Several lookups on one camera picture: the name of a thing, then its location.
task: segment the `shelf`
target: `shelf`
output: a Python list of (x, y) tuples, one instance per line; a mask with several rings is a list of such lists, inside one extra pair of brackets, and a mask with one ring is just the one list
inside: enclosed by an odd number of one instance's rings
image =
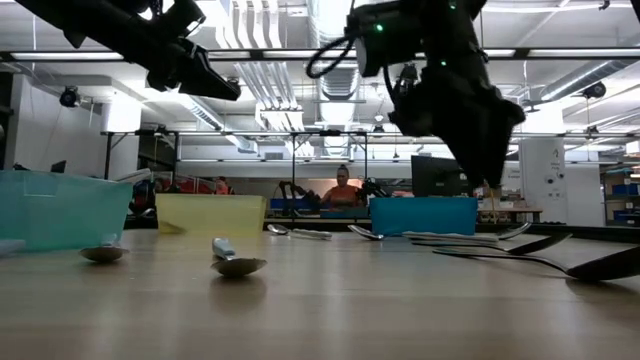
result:
[(606, 200), (640, 200), (640, 195), (607, 195)]
[(607, 220), (607, 226), (626, 226), (626, 227), (639, 227), (640, 221), (636, 221), (635, 224), (629, 224), (622, 220)]

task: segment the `table surface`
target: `table surface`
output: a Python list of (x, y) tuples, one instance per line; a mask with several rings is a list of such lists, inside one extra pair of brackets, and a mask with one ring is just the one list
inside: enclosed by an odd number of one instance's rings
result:
[[(2, 358), (640, 356), (640, 278), (585, 284), (537, 264), (451, 258), (345, 233), (234, 243), (269, 264), (228, 281), (209, 268), (210, 240), (149, 230), (127, 232), (131, 253), (112, 266), (75, 251), (2, 259)], [(572, 239), (540, 255), (574, 265), (626, 248)]]

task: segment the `spoon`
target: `spoon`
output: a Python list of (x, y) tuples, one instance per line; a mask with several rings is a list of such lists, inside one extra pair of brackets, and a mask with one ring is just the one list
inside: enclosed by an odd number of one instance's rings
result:
[(433, 252), (436, 254), (463, 258), (492, 258), (532, 261), (552, 267), (568, 276), (583, 281), (615, 280), (640, 275), (640, 246), (591, 260), (570, 268), (537, 256), (479, 254), (455, 251), (451, 249), (435, 249)]
[(220, 275), (229, 278), (239, 278), (262, 269), (267, 265), (266, 260), (236, 258), (236, 252), (229, 240), (216, 238), (212, 242), (213, 253), (221, 260), (211, 265)]
[(333, 234), (326, 231), (313, 231), (313, 230), (303, 230), (303, 229), (293, 229), (289, 231), (286, 227), (278, 224), (269, 224), (267, 225), (267, 229), (276, 235), (287, 235), (288, 233), (293, 233), (297, 235), (307, 236), (315, 239), (321, 240), (331, 240)]
[[(511, 228), (511, 229), (506, 229), (506, 230), (502, 230), (502, 231), (498, 231), (497, 233), (495, 233), (495, 237), (498, 240), (506, 240), (506, 239), (510, 239), (514, 236), (518, 236), (522, 233), (524, 233), (525, 231), (527, 231), (529, 229), (529, 227), (531, 226), (531, 223), (524, 223), (522, 224), (522, 226), (517, 227), (517, 228)], [(358, 225), (349, 225), (347, 226), (349, 228), (349, 230), (351, 230), (352, 232), (365, 237), (369, 240), (373, 240), (373, 241), (380, 241), (383, 240), (385, 237), (392, 237), (392, 236), (400, 236), (400, 235), (389, 235), (389, 236), (384, 236), (384, 235), (376, 235), (374, 233), (372, 233), (371, 231), (364, 229)]]
[(573, 236), (573, 234), (563, 233), (563, 234), (555, 234), (553, 236), (548, 236), (546, 238), (533, 241), (524, 245), (516, 246), (511, 249), (503, 249), (498, 246), (488, 245), (488, 244), (472, 244), (472, 243), (456, 243), (456, 242), (431, 242), (431, 241), (412, 241), (413, 245), (419, 246), (433, 246), (433, 247), (444, 247), (444, 246), (455, 246), (455, 247), (478, 247), (478, 248), (487, 248), (498, 250), (509, 255), (525, 255), (530, 254), (532, 252), (540, 251), (551, 247), (561, 241), (564, 241)]
[(361, 228), (358, 225), (349, 225), (347, 227), (349, 228), (349, 230), (353, 231), (354, 233), (356, 233), (356, 234), (358, 234), (358, 235), (360, 235), (362, 237), (365, 237), (365, 238), (367, 238), (369, 240), (380, 241), (380, 240), (384, 239), (385, 237), (387, 237), (387, 236), (384, 236), (384, 235), (376, 235), (376, 234), (372, 233), (371, 231), (369, 231), (367, 229)]
[(506, 230), (498, 231), (494, 236), (497, 237), (498, 240), (507, 240), (524, 233), (529, 230), (530, 227), (531, 223), (526, 222), (517, 228), (508, 228)]
[(100, 264), (117, 261), (122, 255), (128, 253), (129, 250), (115, 246), (97, 246), (80, 250), (82, 257)]

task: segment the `person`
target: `person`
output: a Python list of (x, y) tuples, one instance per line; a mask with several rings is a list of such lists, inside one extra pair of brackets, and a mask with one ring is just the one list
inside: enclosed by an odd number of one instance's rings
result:
[(231, 186), (227, 183), (227, 178), (224, 176), (219, 176), (216, 179), (216, 189), (213, 191), (214, 195), (235, 195), (236, 192), (233, 190)]
[(332, 187), (324, 194), (322, 203), (329, 203), (332, 210), (357, 207), (360, 204), (358, 200), (358, 188), (347, 184), (349, 181), (349, 169), (340, 165), (336, 173), (337, 186)]

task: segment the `blue plastic bin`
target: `blue plastic bin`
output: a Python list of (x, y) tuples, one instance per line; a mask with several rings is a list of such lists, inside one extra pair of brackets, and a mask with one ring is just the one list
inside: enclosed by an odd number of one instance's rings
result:
[(373, 198), (372, 230), (377, 235), (405, 231), (474, 235), (478, 214), (476, 198)]
[(131, 184), (66, 174), (0, 171), (0, 240), (24, 251), (99, 246), (119, 239)]
[(612, 195), (638, 195), (639, 184), (619, 184), (611, 188)]

